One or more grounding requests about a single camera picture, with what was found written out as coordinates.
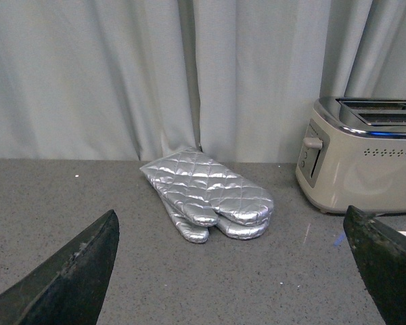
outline blue indicator light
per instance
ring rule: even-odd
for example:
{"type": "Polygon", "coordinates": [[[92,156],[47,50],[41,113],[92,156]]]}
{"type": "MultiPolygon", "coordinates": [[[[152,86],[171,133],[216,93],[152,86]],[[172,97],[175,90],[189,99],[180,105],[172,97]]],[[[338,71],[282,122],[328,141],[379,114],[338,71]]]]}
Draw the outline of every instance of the blue indicator light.
{"type": "Polygon", "coordinates": [[[374,131],[370,132],[370,134],[372,134],[372,135],[383,135],[383,136],[394,135],[394,133],[392,133],[392,132],[374,132],[374,131]]]}

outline toaster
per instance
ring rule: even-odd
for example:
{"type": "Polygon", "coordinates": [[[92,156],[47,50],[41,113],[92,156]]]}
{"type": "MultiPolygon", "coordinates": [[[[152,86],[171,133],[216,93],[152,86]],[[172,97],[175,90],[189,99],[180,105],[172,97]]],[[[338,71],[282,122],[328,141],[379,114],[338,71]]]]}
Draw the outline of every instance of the toaster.
{"type": "Polygon", "coordinates": [[[318,99],[296,178],[324,213],[406,212],[406,100],[318,99]]]}

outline white curtain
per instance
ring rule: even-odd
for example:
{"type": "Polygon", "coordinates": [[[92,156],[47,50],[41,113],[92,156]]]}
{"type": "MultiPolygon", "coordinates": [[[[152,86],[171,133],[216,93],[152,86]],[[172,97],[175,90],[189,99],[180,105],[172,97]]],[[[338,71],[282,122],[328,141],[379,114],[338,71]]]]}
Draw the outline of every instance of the white curtain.
{"type": "Polygon", "coordinates": [[[295,162],[324,95],[406,98],[406,0],[0,0],[0,158],[295,162]]]}

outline pair of oven mitts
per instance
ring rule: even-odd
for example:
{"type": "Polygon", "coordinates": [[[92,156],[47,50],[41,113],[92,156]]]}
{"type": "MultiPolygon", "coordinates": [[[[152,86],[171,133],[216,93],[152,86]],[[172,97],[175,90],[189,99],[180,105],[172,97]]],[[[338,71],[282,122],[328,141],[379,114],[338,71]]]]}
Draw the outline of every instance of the pair of oven mitts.
{"type": "Polygon", "coordinates": [[[271,195],[200,151],[188,148],[142,166],[182,236],[208,240],[208,227],[247,240],[267,229],[271,195]]]}

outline countertop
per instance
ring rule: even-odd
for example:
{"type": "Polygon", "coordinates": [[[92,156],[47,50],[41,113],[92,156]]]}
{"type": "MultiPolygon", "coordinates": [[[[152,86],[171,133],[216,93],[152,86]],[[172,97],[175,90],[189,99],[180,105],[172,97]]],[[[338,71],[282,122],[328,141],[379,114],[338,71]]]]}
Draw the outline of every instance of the countertop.
{"type": "MultiPolygon", "coordinates": [[[[312,206],[294,164],[226,164],[268,189],[269,229],[185,241],[143,162],[0,159],[0,293],[114,209],[120,242],[98,324],[384,324],[342,216],[312,206]]],[[[406,230],[406,215],[380,217],[406,230]]]]}

